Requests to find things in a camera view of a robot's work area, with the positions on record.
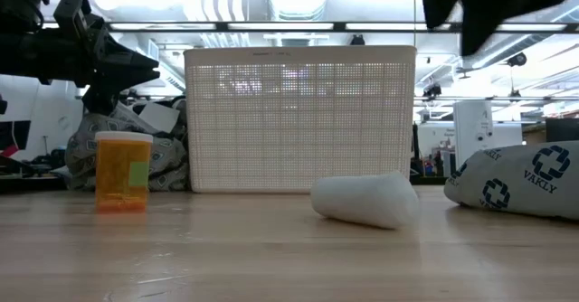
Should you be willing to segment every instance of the plastic mesh basket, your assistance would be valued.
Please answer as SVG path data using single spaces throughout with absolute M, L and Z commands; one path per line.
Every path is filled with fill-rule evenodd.
M 185 53 L 197 192 L 303 192 L 319 177 L 408 176 L 411 46 Z

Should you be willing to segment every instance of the table surface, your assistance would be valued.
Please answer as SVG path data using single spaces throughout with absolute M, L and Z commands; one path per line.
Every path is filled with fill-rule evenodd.
M 306 195 L 0 196 L 3 301 L 579 301 L 579 225 L 455 206 L 416 188 L 399 231 L 331 221 Z

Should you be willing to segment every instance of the white cap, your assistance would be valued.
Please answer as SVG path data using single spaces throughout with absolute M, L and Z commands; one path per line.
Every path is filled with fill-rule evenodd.
M 153 143 L 153 137 L 148 134 L 133 133 L 128 131 L 100 131 L 95 136 L 99 140 L 127 140 Z

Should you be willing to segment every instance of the ceiling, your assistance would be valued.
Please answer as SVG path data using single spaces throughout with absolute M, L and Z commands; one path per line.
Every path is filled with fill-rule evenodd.
M 43 13 L 51 16 L 59 0 L 43 7 Z M 158 21 L 271 21 L 290 18 L 318 21 L 387 21 L 419 23 L 424 21 L 422 0 L 90 0 L 95 14 L 109 22 L 158 22 Z M 511 19 L 511 23 L 550 23 L 579 7 L 579 0 L 567 0 L 558 7 L 527 14 Z M 457 6 L 450 21 L 458 22 L 461 17 Z M 346 45 L 352 34 L 316 33 L 316 39 L 305 41 L 308 45 Z M 367 33 L 366 44 L 414 45 L 418 50 L 416 58 L 416 94 L 422 95 L 425 86 L 434 82 L 441 84 L 443 96 L 506 96 L 511 87 L 520 90 L 523 97 L 544 97 L 549 95 L 575 95 L 579 89 L 579 61 L 576 47 L 579 38 L 572 34 L 544 36 L 536 41 L 524 34 L 495 34 L 483 50 L 468 60 L 460 59 L 460 39 L 449 33 Z M 153 41 L 159 46 L 159 59 L 175 74 L 184 76 L 182 52 L 194 47 L 223 46 L 270 46 L 304 43 L 303 39 L 289 42 L 272 40 L 276 33 L 241 34 L 215 33 L 118 33 L 118 41 L 127 47 L 138 46 L 144 50 Z M 312 38 L 311 33 L 298 37 Z M 513 43 L 523 49 L 528 62 L 523 67 L 510 68 L 501 61 L 493 62 L 493 57 L 516 54 Z M 458 68 L 485 68 L 464 74 Z M 175 95 L 176 89 L 166 86 L 163 81 L 153 82 L 140 88 L 155 95 Z M 424 103 L 417 103 L 416 111 L 435 115 L 448 113 L 448 102 L 431 102 L 424 109 Z M 496 102 L 496 109 L 504 109 L 513 104 Z M 543 115 L 543 102 L 523 102 L 517 108 L 529 116 Z

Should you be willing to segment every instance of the white foam roll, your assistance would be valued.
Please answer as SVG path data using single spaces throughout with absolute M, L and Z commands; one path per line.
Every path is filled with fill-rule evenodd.
M 310 194 L 314 211 L 323 216 L 386 229 L 412 222 L 420 209 L 416 192 L 399 172 L 322 178 Z

